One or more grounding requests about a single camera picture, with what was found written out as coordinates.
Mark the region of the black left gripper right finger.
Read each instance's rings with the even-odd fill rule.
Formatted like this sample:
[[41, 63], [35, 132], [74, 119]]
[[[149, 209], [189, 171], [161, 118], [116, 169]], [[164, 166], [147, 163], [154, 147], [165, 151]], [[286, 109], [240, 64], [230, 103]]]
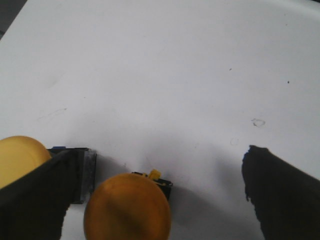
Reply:
[[244, 154], [241, 173], [266, 240], [320, 238], [318, 179], [255, 145]]

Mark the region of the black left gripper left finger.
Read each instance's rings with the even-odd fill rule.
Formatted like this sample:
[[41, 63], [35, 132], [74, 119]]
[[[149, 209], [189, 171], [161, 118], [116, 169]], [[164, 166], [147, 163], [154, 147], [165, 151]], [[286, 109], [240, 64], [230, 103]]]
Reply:
[[0, 190], [2, 240], [59, 240], [80, 184], [75, 150], [55, 155]]

